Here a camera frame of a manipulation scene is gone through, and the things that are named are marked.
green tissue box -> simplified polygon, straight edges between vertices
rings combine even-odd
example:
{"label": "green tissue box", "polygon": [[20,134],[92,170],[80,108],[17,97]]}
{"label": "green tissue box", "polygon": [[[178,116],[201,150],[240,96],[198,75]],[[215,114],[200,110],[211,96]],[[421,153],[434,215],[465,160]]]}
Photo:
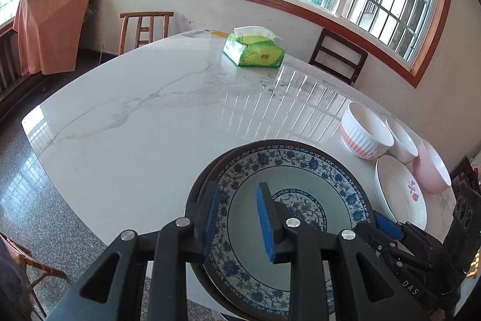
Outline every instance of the green tissue box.
{"label": "green tissue box", "polygon": [[224,53],[238,66],[279,68],[285,52],[269,37],[259,35],[231,33],[224,46]]}

metal screw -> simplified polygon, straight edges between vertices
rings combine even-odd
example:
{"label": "metal screw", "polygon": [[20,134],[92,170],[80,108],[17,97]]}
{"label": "metal screw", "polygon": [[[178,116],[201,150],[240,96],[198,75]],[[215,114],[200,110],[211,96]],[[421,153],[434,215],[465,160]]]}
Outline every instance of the metal screw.
{"label": "metal screw", "polygon": [[301,225],[301,221],[297,218],[289,218],[286,220],[286,225],[288,227],[299,227]]}
{"label": "metal screw", "polygon": [[177,227],[186,227],[191,224],[191,220],[186,217],[182,217],[176,220]]}
{"label": "metal screw", "polygon": [[123,241],[130,241],[135,237],[135,232],[133,230],[125,230],[120,234],[120,238]]}
{"label": "metal screw", "polygon": [[343,239],[347,239],[347,241],[351,241],[352,239],[356,238],[356,233],[354,233],[352,230],[346,229],[341,231],[341,237],[343,237]]}

white plate with pink flower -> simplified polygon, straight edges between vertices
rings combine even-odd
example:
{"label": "white plate with pink flower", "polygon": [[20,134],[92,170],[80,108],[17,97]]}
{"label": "white plate with pink flower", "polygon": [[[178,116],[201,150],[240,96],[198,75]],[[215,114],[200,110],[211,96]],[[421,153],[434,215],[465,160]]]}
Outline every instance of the white plate with pink flower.
{"label": "white plate with pink flower", "polygon": [[382,155],[376,162],[374,183],[382,212],[394,222],[411,222],[424,230],[426,204],[410,171],[394,157]]}

plate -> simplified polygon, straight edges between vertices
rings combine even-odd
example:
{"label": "plate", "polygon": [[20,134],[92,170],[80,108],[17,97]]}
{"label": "plate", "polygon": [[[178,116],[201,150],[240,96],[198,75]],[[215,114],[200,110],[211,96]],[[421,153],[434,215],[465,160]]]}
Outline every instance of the plate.
{"label": "plate", "polygon": [[[204,170],[202,170],[202,173],[199,174],[198,178],[192,185],[191,192],[188,194],[186,209],[187,209],[187,205],[201,199],[201,197],[199,196],[201,187],[205,182],[205,179],[207,178],[208,174],[211,172],[214,166],[217,165],[217,163],[222,158],[224,158],[227,154],[229,154],[231,151],[232,150],[227,151],[226,153],[218,156],[217,158],[215,158],[215,160],[209,163]],[[231,313],[236,314],[239,317],[242,317],[243,319],[248,319],[249,321],[258,321],[257,318],[238,309],[236,306],[234,306],[222,295],[222,293],[217,289],[217,287],[213,284],[212,280],[209,278],[207,272],[205,272],[205,269],[202,264],[191,264],[191,267],[192,267],[192,270],[194,271],[195,277],[198,279],[202,287],[208,292],[208,294],[215,301],[217,301],[218,304],[220,304],[223,308],[229,310]]]}
{"label": "plate", "polygon": [[374,184],[384,214],[394,222],[411,222],[426,228],[427,212],[424,197],[411,172],[402,162],[382,155],[376,162]]}
{"label": "plate", "polygon": [[[207,182],[221,195],[216,234],[204,269],[218,290],[240,310],[265,320],[289,313],[290,264],[273,265],[265,253],[256,208],[256,186],[266,181],[273,198],[315,227],[339,233],[373,213],[354,176],[328,154],[286,140],[254,142],[225,156]],[[334,298],[324,262],[330,312]]]}

pink bowl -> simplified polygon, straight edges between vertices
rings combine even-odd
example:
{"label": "pink bowl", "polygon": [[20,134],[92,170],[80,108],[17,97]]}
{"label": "pink bowl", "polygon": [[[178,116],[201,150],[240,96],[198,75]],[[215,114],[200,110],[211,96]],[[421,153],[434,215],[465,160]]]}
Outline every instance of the pink bowl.
{"label": "pink bowl", "polygon": [[443,160],[431,144],[423,139],[419,155],[413,159],[413,174],[423,193],[438,195],[451,186],[451,178]]}

